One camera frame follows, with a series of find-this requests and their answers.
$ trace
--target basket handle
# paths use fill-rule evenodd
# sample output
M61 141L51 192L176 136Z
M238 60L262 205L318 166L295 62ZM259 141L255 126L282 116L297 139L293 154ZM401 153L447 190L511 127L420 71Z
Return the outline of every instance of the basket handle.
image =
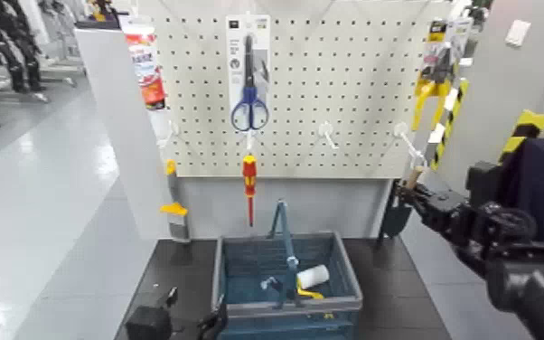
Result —
M280 217L280 223L283 229L283 241L285 242L286 264L288 266L288 270L285 274L283 291L281 291L278 295L276 309L280 309L283 307L287 296L295 301L295 305L297 307L302 307L303 304L301 302L301 298L299 294L297 294L297 265L299 264L299 260L295 256L295 252L293 250L291 232L289 232L289 224L286 221L286 202L282 199L278 200L277 209L274 212L274 221L272 221L272 229L267 235L268 239L273 239L274 236L277 234L278 217Z

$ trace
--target white roller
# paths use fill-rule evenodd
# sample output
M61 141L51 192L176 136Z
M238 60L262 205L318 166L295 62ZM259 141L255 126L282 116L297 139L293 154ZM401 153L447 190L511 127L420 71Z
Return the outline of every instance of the white roller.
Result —
M329 280L329 270L324 265L306 269L297 273L299 283L302 289L308 289L312 286L320 285Z

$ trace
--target display board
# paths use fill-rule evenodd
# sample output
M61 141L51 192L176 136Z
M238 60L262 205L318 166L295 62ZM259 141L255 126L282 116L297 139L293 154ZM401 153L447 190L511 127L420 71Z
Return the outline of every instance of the display board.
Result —
M271 17L270 119L251 152L266 177L392 178L407 149L392 135L410 122L427 28L439 1L142 0L154 20L166 109L179 134L164 157L183 176L241 176L245 133L231 126L226 15ZM328 122L332 149L319 127Z

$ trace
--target gray wall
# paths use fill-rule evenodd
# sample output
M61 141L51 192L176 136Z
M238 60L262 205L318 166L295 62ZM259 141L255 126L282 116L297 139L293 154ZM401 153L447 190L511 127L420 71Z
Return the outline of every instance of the gray wall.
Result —
M241 178L182 178L180 195L189 209L190 233L196 239L262 235L269 231L281 197L288 204L291 232L333 230L343 237L370 237L377 236L376 213L380 207L383 210L387 182L258 179L253 229L247 223Z
M504 42L515 19L531 23L520 48ZM544 113L544 1L496 1L465 76L470 88L439 168L460 192L468 166L498 160L524 109Z

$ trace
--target blue basket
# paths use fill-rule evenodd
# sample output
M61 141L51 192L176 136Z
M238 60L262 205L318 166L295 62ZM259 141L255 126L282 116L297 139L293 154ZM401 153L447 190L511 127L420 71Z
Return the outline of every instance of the blue basket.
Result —
M342 240L336 232L290 235L282 222L281 239L218 239L211 304L224 295L229 317L219 339L352 339L362 294ZM292 256L295 270L287 261ZM308 290L325 298L295 301L295 274L320 264L329 269L329 280ZM269 277L283 282L282 293L262 289Z

